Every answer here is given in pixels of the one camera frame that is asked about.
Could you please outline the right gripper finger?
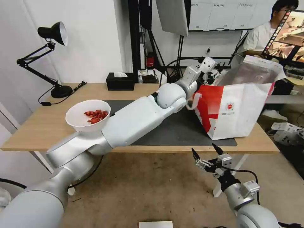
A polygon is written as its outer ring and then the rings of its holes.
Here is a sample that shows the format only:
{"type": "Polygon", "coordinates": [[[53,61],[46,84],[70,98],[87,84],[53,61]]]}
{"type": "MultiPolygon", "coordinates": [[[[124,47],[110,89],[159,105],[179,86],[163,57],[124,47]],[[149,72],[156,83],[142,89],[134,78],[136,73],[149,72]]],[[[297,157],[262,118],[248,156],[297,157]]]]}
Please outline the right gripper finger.
{"type": "Polygon", "coordinates": [[[194,148],[191,148],[192,150],[192,154],[193,154],[193,158],[195,159],[195,164],[205,170],[206,172],[209,172],[209,173],[215,173],[215,165],[209,161],[206,161],[206,160],[202,160],[200,158],[200,156],[198,155],[198,153],[194,150],[194,148]]]}
{"type": "Polygon", "coordinates": [[[223,157],[223,155],[225,155],[225,152],[216,144],[212,143],[213,148],[215,149],[215,151],[217,152],[217,154],[219,155],[219,157],[223,157]]]}

